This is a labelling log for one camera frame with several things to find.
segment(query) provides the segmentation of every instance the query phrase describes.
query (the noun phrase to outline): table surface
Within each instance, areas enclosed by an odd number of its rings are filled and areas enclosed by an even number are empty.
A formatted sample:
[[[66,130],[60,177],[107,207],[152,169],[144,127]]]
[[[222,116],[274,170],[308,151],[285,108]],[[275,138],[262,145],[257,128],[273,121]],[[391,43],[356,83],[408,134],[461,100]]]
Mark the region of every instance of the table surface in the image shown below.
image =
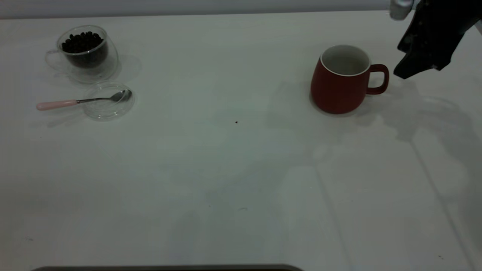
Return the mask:
[[[304,271],[482,269],[482,39],[345,116],[309,85],[334,44],[393,71],[386,12],[0,21],[0,270],[284,263]],[[131,87],[96,122],[44,54],[104,27]],[[372,74],[370,85],[382,76]]]

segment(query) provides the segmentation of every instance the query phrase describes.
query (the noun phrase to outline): glass cup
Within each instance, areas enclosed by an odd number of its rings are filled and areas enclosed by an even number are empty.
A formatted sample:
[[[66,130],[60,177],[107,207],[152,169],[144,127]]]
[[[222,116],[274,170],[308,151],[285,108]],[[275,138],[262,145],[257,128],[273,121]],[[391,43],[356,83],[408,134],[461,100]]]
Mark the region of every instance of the glass cup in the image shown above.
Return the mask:
[[[103,39],[97,47],[81,53],[67,53],[62,50],[62,43],[70,39],[70,35],[80,35],[85,32],[97,33]],[[53,61],[54,54],[60,60]],[[117,69],[119,56],[116,47],[107,32],[98,26],[80,26],[73,28],[60,36],[57,49],[45,54],[45,62],[53,69],[64,72],[71,78],[82,83],[93,83],[112,76]]]

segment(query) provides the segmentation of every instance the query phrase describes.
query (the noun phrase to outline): glass cup handle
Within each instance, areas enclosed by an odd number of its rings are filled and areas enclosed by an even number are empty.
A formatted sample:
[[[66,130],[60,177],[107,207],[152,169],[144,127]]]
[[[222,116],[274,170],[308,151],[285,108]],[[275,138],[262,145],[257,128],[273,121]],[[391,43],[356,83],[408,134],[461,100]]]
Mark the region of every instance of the glass cup handle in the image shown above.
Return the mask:
[[[45,53],[45,62],[47,63],[47,65],[49,65],[54,70],[62,71],[62,67],[58,63],[54,63],[51,60],[49,60],[49,59],[51,59],[50,58],[51,55],[57,54],[58,52],[59,52],[59,50],[50,50],[50,51],[46,52]]]

